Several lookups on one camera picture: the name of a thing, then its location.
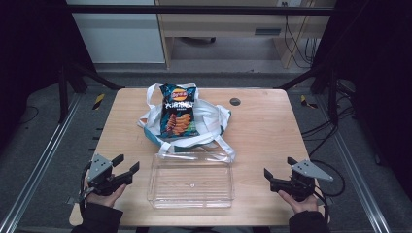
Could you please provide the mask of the white tote bag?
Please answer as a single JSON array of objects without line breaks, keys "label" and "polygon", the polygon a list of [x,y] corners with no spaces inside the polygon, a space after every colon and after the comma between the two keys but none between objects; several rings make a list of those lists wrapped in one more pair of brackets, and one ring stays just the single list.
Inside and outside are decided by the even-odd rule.
[{"label": "white tote bag", "polygon": [[[147,105],[149,110],[142,115],[137,124],[143,128],[145,136],[159,146],[159,154],[189,152],[194,149],[220,147],[223,153],[235,159],[235,150],[223,139],[223,133],[228,127],[231,111],[221,105],[213,105],[198,97],[194,103],[194,122],[199,135],[194,137],[161,138],[160,118],[162,99],[160,87],[156,83],[147,89]],[[176,84],[183,87],[196,86],[194,83]]]}]

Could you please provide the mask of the black horizontal frame bar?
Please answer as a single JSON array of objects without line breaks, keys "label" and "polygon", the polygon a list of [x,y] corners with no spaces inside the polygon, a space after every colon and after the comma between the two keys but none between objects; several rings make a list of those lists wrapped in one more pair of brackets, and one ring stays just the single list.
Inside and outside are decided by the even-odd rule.
[{"label": "black horizontal frame bar", "polygon": [[241,7],[241,6],[150,6],[150,5],[67,5],[71,13],[85,14],[201,14],[331,16],[333,8]]}]

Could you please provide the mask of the person's left hand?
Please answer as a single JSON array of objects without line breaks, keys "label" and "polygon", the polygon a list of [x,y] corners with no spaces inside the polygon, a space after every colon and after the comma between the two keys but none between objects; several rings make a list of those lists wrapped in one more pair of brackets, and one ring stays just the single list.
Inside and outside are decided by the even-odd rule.
[{"label": "person's left hand", "polygon": [[109,208],[113,208],[116,201],[122,196],[126,189],[126,185],[122,184],[115,192],[108,196],[97,195],[95,193],[90,193],[86,198],[86,204],[96,204]]}]

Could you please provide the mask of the metal floor rail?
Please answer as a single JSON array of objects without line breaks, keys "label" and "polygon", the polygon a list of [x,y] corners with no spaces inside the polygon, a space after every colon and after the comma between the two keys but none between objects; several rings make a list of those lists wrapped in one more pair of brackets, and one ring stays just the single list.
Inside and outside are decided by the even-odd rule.
[{"label": "metal floor rail", "polygon": [[321,187],[332,193],[343,189],[340,195],[330,198],[332,228],[342,232],[393,233],[341,132],[346,122],[353,121],[353,107],[344,97],[339,97],[336,104],[338,125],[331,124],[324,144],[311,151],[311,159],[324,162],[321,167],[334,176],[332,183],[321,182]]},{"label": "metal floor rail", "polygon": [[28,204],[30,203],[39,183],[44,177],[50,162],[52,161],[58,146],[64,137],[70,123],[79,108],[80,101],[82,99],[81,94],[74,94],[73,99],[69,105],[68,114],[66,117],[56,126],[51,138],[49,139],[47,146],[43,150],[36,166],[32,170],[28,180],[25,182],[24,187],[19,193],[17,200],[12,208],[8,211],[8,214],[0,222],[0,233],[14,233],[18,223],[20,222]]}]

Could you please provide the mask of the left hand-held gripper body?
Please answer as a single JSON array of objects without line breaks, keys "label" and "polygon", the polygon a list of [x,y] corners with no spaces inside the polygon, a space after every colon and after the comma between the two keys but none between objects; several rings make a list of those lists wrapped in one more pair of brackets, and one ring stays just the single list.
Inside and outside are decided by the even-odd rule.
[{"label": "left hand-held gripper body", "polygon": [[115,192],[123,183],[122,175],[112,176],[112,160],[96,154],[90,164],[88,175],[86,176],[88,187],[95,194],[108,196]]}]

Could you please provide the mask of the black metal stand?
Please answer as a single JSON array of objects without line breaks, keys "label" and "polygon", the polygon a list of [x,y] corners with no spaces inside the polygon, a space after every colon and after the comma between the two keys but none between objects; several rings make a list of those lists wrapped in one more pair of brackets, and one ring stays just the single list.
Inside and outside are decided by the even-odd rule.
[{"label": "black metal stand", "polygon": [[338,113],[336,104],[337,94],[337,73],[330,65],[320,64],[312,67],[297,78],[277,86],[277,89],[288,90],[298,83],[302,83],[309,78],[314,78],[310,89],[313,93],[319,94],[328,87],[327,115],[334,126],[338,125]]},{"label": "black metal stand", "polygon": [[76,93],[85,93],[87,85],[84,77],[89,77],[94,81],[103,84],[112,90],[120,90],[121,86],[112,83],[100,75],[96,71],[87,69],[78,63],[66,63],[58,70],[58,88],[59,88],[59,104],[60,118],[59,123],[62,123],[69,115],[69,103],[67,84],[70,84]]}]

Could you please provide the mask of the dark blue chip bag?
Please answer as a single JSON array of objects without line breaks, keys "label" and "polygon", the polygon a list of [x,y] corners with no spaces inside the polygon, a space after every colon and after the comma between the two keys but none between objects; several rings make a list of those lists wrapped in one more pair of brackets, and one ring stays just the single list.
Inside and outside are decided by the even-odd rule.
[{"label": "dark blue chip bag", "polygon": [[161,138],[194,137],[199,133],[194,122],[194,103],[197,87],[164,84],[160,118]]}]

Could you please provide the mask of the yellow black floor tape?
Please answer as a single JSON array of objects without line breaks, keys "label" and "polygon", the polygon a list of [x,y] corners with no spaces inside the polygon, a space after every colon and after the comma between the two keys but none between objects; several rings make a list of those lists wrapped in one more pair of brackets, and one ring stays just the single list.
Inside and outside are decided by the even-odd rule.
[{"label": "yellow black floor tape", "polygon": [[95,99],[94,105],[92,107],[93,110],[98,110],[99,109],[104,97],[105,97],[104,93],[98,94],[98,96]]},{"label": "yellow black floor tape", "polygon": [[305,106],[311,109],[318,109],[317,104],[311,104],[307,102],[305,95],[300,95],[300,103],[302,106]]}]

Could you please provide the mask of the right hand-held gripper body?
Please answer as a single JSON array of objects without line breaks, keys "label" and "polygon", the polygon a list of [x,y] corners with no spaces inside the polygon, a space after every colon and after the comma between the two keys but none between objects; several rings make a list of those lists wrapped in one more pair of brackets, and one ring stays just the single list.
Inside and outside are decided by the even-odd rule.
[{"label": "right hand-held gripper body", "polygon": [[291,177],[288,181],[280,181],[280,190],[287,192],[294,200],[300,202],[315,192],[315,179],[332,182],[333,177],[319,168],[309,159],[290,165]]}]

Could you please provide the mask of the person's right hand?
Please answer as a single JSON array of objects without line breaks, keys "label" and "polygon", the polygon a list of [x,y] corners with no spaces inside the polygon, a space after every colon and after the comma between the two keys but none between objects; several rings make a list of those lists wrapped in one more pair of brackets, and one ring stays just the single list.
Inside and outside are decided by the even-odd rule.
[{"label": "person's right hand", "polygon": [[306,212],[306,211],[308,211],[308,212],[317,212],[319,210],[318,204],[317,204],[317,198],[313,195],[307,197],[303,201],[298,202],[298,201],[294,200],[284,190],[279,190],[278,194],[280,195],[280,197],[286,203],[288,203],[291,206],[291,208],[292,208],[292,210],[295,214]]}]

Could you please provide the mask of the white cabinet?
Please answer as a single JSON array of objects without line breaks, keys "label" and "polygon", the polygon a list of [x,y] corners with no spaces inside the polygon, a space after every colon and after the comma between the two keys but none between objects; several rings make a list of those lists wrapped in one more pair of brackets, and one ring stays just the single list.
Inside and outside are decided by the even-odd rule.
[{"label": "white cabinet", "polygon": [[156,14],[73,14],[96,64],[164,63]]}]

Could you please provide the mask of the clear plastic container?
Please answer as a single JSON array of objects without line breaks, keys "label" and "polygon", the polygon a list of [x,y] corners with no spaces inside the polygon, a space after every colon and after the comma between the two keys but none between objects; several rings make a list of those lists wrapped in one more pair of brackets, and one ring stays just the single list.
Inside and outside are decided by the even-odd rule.
[{"label": "clear plastic container", "polygon": [[232,159],[225,153],[157,154],[147,199],[155,209],[230,208],[235,198]]}]

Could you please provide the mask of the dark curtain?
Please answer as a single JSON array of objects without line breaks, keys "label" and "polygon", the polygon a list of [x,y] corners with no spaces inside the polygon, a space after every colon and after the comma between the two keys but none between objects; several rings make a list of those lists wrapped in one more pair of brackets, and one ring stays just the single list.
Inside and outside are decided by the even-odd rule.
[{"label": "dark curtain", "polygon": [[316,55],[355,85],[355,108],[412,200],[412,0],[336,0]]},{"label": "dark curtain", "polygon": [[58,82],[65,62],[94,69],[66,0],[0,0],[0,150],[12,140],[30,94]]}]

